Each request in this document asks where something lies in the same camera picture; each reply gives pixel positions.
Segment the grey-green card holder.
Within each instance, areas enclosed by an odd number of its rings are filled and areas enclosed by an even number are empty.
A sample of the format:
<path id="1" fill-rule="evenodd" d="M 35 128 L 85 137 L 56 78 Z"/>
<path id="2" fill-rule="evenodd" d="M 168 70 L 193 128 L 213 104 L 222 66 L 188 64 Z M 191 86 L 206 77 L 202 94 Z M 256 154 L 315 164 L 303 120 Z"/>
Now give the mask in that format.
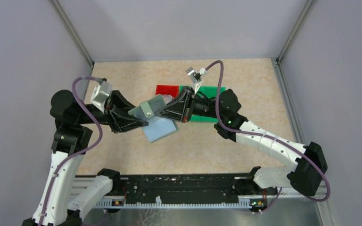
<path id="1" fill-rule="evenodd" d="M 139 106 L 128 111 L 128 114 L 138 119 L 146 121 L 147 126 L 142 127 L 146 138 L 150 143 L 154 143 L 179 131 L 175 121 L 156 116 L 156 112 L 166 106 L 166 102 L 161 94 L 143 101 Z"/>

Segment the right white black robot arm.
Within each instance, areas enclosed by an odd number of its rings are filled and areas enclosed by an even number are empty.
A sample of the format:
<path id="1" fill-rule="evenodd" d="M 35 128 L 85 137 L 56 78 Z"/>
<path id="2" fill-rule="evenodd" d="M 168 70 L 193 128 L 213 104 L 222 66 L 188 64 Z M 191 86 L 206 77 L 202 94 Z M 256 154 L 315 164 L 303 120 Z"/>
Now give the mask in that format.
<path id="1" fill-rule="evenodd" d="M 327 200 L 330 184 L 325 176 L 328 165 L 322 147 L 315 142 L 305 145 L 274 135 L 239 114 L 240 108 L 231 89 L 207 98 L 185 86 L 174 100 L 156 111 L 156 116 L 182 123 L 189 122 L 193 115 L 216 118 L 214 128 L 222 138 L 253 147 L 281 162 L 283 167 L 254 169 L 253 177 L 247 180 L 247 189 L 252 194 L 269 187 L 288 187 L 315 200 L 320 185 L 324 184 L 326 194 L 321 201 Z"/>

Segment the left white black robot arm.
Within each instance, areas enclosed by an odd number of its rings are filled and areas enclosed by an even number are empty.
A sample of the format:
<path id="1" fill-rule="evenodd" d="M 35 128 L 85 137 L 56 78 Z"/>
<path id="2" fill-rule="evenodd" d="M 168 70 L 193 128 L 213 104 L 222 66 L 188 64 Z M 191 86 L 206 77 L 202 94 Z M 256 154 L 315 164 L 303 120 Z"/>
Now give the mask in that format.
<path id="1" fill-rule="evenodd" d="M 87 213 L 104 195 L 122 195 L 125 188 L 118 171 L 102 169 L 92 185 L 73 201 L 70 201 L 75 174 L 87 151 L 92 149 L 92 130 L 87 124 L 95 124 L 99 132 L 107 125 L 114 133 L 128 132 L 145 127 L 148 123 L 129 115 L 133 105 L 118 90 L 110 93 L 100 110 L 92 104 L 77 102 L 69 90 L 56 92 L 51 99 L 50 114 L 55 120 L 49 177 L 41 201 L 24 226 L 79 226 Z"/>

